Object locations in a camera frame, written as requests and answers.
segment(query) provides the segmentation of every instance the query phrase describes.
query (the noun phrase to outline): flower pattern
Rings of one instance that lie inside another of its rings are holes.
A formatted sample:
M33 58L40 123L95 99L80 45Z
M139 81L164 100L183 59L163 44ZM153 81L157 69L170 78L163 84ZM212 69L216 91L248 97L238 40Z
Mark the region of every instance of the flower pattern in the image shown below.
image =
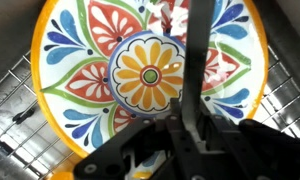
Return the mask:
M89 14L92 36L106 56L110 56L125 38L142 30L134 16L115 6L91 0Z
M84 66L69 81L66 89L77 96L96 102L112 101L107 76L108 63L94 62Z
M171 42L146 32L117 49L118 56L110 60L110 87L124 107L137 114L155 114L168 107L171 97L180 97L184 51Z
M137 117L168 111L171 97L181 100L189 0L69 3L76 3L78 13L60 7L60 13L49 19L42 47L49 68L60 68L67 64L61 61L73 57L77 61L68 63L68 71L41 91L67 100L58 123L79 146L92 152ZM249 20L242 2L216 0L211 37L244 39ZM233 120L245 118L249 89L222 98L217 93L248 73L251 59L227 44L211 41L202 98L214 113ZM156 153L142 166L153 169L162 159Z

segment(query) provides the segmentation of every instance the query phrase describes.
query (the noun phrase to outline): decorative plate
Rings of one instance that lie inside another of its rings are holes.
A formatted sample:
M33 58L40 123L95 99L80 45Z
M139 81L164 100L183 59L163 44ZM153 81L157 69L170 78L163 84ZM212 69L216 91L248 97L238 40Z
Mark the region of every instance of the decorative plate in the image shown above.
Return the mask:
M34 86L50 125L80 156L180 98L188 2L47 1L32 43ZM211 112L253 117L267 76L265 38L251 0L216 1L202 87Z

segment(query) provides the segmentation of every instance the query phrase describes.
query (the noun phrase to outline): metal grid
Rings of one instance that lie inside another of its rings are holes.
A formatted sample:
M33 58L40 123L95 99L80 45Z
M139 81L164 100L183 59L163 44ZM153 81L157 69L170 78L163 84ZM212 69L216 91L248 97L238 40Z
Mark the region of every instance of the metal grid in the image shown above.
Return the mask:
M300 88L269 46L269 77L255 119L300 139ZM44 179L78 157L53 133L32 89L30 52L0 80L0 149L34 179ZM12 121L34 110L21 124Z
M23 55L0 80L0 150L34 179L44 179L57 168L72 167L78 156L55 135L38 107L29 56ZM30 111L34 114L24 122L12 121Z

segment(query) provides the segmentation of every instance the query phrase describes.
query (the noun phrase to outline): orange flower petal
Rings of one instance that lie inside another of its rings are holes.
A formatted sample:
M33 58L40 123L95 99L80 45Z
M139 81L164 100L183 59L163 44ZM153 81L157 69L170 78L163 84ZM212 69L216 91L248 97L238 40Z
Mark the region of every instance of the orange flower petal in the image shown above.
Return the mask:
M143 95L143 106L146 109L149 109L152 102L152 88L146 88L146 91Z
M169 63L169 61L171 60L171 56L172 56L171 49L167 49L166 51L164 51L159 59L157 67L159 69L162 69L165 65Z
M160 44L158 42L153 43L150 50L151 65L154 65L157 62L160 51Z
M136 70L136 71L141 71L140 65L130 56L123 55L122 61L128 68Z
M178 76L166 76L166 77L163 77L162 79L167 81L168 83L176 84L176 85L182 85L182 82L183 82L183 79Z
M175 62L169 65L168 68L162 69L162 74L172 74L177 72L181 68L182 63L181 62Z
M132 91L133 89L135 89L139 85L140 85L140 80L130 81L130 82L124 83L120 87L120 91L123 92L123 93L127 93L129 91Z
M132 79L138 78L139 74L134 71L124 69L117 72L117 76L121 79Z
M140 59L140 61L142 62L143 65L148 65L148 62L147 62L147 55L146 55L146 52L144 51L144 49L140 46L140 45L137 45L134 49L137 57Z
M160 87L162 90L167 93L170 97L179 97L179 94L177 90L175 90L172 86L170 86L168 83L165 83L163 81L160 82Z
M160 106L166 105L166 98L164 97L162 92L157 87L153 88L153 96L154 96L154 99L156 100L156 102Z
M141 86L135 93L134 95L132 96L131 98L131 103L133 105L137 105L138 102L141 100L142 98L142 95L143 95L143 92L144 92L144 86Z

